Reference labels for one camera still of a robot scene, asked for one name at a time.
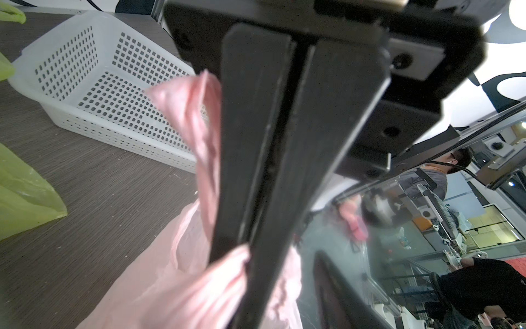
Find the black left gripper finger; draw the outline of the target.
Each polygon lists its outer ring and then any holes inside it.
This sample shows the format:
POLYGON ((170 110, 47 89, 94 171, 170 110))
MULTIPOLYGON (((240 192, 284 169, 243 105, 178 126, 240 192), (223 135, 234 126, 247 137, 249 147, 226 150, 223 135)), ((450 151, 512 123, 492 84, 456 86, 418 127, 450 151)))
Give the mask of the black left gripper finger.
POLYGON ((344 329, 389 328, 386 320, 356 293, 325 252, 315 254, 313 267, 321 327, 344 329))

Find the pink apple print plastic bag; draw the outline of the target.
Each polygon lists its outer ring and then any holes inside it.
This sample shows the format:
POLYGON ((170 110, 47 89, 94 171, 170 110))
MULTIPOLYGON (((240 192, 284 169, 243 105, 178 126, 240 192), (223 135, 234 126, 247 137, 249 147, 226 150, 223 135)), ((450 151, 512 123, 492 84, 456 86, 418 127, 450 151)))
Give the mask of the pink apple print plastic bag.
POLYGON ((247 287, 249 248, 210 261, 220 194, 221 84, 207 71, 146 91, 196 158, 197 199, 134 260, 81 328, 226 328, 247 287))

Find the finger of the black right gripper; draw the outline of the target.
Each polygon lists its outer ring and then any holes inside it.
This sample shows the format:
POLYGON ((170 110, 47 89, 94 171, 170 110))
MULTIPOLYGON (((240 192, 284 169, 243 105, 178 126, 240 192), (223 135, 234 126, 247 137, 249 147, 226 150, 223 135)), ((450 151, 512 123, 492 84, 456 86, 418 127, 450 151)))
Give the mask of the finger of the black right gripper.
POLYGON ((290 35, 246 23, 223 38, 220 195, 211 263, 250 240, 295 48, 290 35))

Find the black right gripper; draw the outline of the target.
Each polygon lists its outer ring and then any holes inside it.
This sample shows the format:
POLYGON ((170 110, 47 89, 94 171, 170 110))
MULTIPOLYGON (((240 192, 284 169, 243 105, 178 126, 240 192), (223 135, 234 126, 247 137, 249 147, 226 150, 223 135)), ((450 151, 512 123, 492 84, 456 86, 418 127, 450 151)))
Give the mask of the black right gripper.
POLYGON ((295 229, 335 168, 388 175, 482 62, 482 35, 474 18, 433 1, 167 1, 163 15, 183 58, 217 75, 229 103, 255 90, 257 74, 282 84, 278 166, 230 323, 257 328, 295 229))

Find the green avocado print plastic bag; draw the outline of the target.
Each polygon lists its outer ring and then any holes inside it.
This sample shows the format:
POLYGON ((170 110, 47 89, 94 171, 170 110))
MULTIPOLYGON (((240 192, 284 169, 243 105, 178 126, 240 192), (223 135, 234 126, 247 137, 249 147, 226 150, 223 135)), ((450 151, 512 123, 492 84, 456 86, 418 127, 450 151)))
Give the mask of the green avocado print plastic bag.
POLYGON ((6 50, 8 41, 13 41, 14 37, 7 27, 9 24, 25 24, 26 15, 13 5, 1 2, 1 81, 12 77, 16 69, 10 60, 3 54, 6 50))

